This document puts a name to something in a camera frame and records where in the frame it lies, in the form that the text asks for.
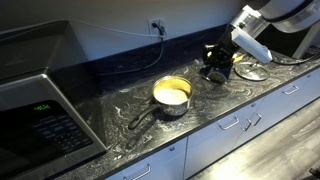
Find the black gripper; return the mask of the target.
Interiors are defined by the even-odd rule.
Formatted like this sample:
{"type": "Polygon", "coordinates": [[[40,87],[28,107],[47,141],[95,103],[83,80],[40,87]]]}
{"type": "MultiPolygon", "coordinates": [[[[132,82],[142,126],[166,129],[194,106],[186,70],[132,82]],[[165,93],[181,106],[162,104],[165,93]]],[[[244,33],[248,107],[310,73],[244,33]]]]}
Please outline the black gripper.
{"type": "Polygon", "coordinates": [[[202,59],[206,66],[215,70],[228,70],[233,66],[233,55],[239,46],[232,41],[230,32],[224,33],[215,45],[203,47],[202,59]]]}

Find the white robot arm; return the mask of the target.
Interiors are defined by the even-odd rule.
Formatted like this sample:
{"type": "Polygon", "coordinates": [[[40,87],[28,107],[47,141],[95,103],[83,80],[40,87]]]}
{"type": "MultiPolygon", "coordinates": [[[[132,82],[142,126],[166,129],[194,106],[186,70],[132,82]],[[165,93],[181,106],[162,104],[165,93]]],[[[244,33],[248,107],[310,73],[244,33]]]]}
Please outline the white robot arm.
{"type": "Polygon", "coordinates": [[[262,63],[271,52],[256,37],[269,25],[284,33],[307,29],[320,20],[320,0],[246,0],[215,45],[205,45],[203,62],[209,69],[232,66],[232,56],[242,48],[262,63]]]}

